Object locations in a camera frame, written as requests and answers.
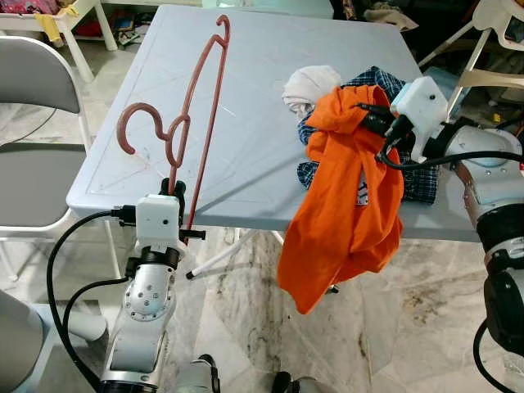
white towel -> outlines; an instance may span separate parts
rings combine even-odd
[[[300,121],[319,98],[340,86],[341,76],[329,65],[310,65],[295,71],[286,85],[282,99]]]
[[[418,25],[397,10],[366,10],[364,18],[368,22],[387,23],[395,25],[401,32],[413,30]]]

orange cloth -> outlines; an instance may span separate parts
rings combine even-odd
[[[319,131],[311,135],[307,153],[320,165],[286,232],[278,264],[278,284],[302,314],[330,285],[379,272],[399,248],[402,173],[375,160],[384,139],[360,125],[367,111],[354,107],[357,102],[389,105],[378,86],[335,88],[307,121]],[[399,163],[395,149],[389,157]],[[362,169],[368,205],[356,206]]]

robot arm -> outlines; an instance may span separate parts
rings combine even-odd
[[[136,223],[135,249],[140,256],[130,258],[126,268],[133,280],[125,290],[111,335],[100,392],[155,393],[160,385],[169,349],[166,327],[176,306],[175,271],[187,253],[181,238],[205,237],[205,233],[179,228],[183,183],[178,182],[177,189],[177,196],[145,196],[136,206],[135,217],[129,215],[127,224]],[[190,363],[180,375],[177,393],[219,393],[218,373],[209,355]]]
[[[429,77],[406,84],[391,104],[397,120],[386,133],[394,145],[414,135],[412,160],[503,151],[522,156],[519,141],[498,129],[446,124],[447,101]],[[387,161],[384,153],[379,160]],[[515,160],[473,158],[447,165],[464,184],[464,205],[486,252],[487,326],[505,349],[524,355],[524,177]]]

table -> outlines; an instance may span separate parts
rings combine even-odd
[[[221,12],[231,20],[231,42],[195,224],[286,229],[305,195],[296,178],[305,149],[296,134],[296,117],[281,99],[282,87],[296,69],[328,64],[343,79],[369,66],[405,80],[421,75],[393,26],[161,6],[70,189],[67,203],[77,215],[134,205],[138,198],[158,193],[169,166],[151,118],[136,114],[129,122],[129,141],[137,156],[120,150],[116,121],[127,105],[147,102],[159,110],[167,127],[179,113],[205,42],[216,31],[222,34],[215,26]],[[197,176],[218,58],[215,48],[193,98],[186,156],[178,170],[188,197]],[[462,207],[462,190],[443,171],[435,205],[402,205],[404,236],[477,241]]]

pink plastic hanger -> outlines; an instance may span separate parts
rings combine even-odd
[[[195,91],[195,87],[197,85],[198,78],[200,77],[202,68],[211,51],[211,48],[213,47],[215,43],[217,43],[218,45],[222,47],[222,54],[220,55],[220,63],[219,63],[219,73],[216,79],[215,95],[213,98],[213,106],[211,107],[210,121],[207,125],[206,140],[204,141],[204,148],[202,150],[200,166],[198,169],[198,177],[196,178],[195,191],[193,193],[191,208],[189,210],[189,219],[187,221],[187,229],[191,229],[193,220],[195,218],[195,209],[197,207],[198,194],[200,193],[202,178],[204,177],[204,170],[206,169],[207,153],[210,149],[211,135],[213,133],[213,126],[215,125],[216,109],[219,104],[220,89],[222,88],[222,78],[224,76],[226,56],[228,55],[229,28],[230,28],[229,19],[226,15],[221,15],[217,19],[216,24],[217,26],[224,25],[224,28],[225,28],[224,37],[220,37],[218,34],[213,34],[211,38],[209,39],[209,41],[207,42],[206,46],[204,47],[204,51],[202,52],[202,54],[200,55],[200,58],[198,59],[198,62],[195,66],[195,70],[193,71],[191,80],[189,82],[189,86],[187,87],[186,97],[182,105],[182,111],[180,115],[175,120],[173,120],[173,123],[171,123],[171,125],[167,129],[167,133],[164,133],[163,131],[162,119],[160,117],[160,114],[156,110],[156,108],[144,102],[138,102],[135,104],[131,104],[130,106],[125,108],[122,114],[120,115],[120,118],[118,119],[118,123],[116,125],[116,138],[118,140],[120,147],[126,153],[134,154],[135,149],[129,144],[126,133],[125,133],[129,118],[136,111],[145,111],[151,115],[151,117],[153,118],[153,121],[155,122],[156,137],[162,141],[165,141],[165,156],[167,158],[167,161],[171,165],[171,171],[169,174],[168,193],[169,195],[173,195],[174,194],[174,185],[176,183],[177,169],[180,167],[180,165],[182,165],[183,155],[186,150],[187,136],[189,134],[189,125],[191,124],[191,116],[189,115],[189,106],[191,105],[193,93]],[[180,138],[180,144],[178,145],[177,158],[175,159],[173,155],[173,138],[174,138],[174,133],[177,127],[180,125],[180,123],[183,123],[182,135]]]

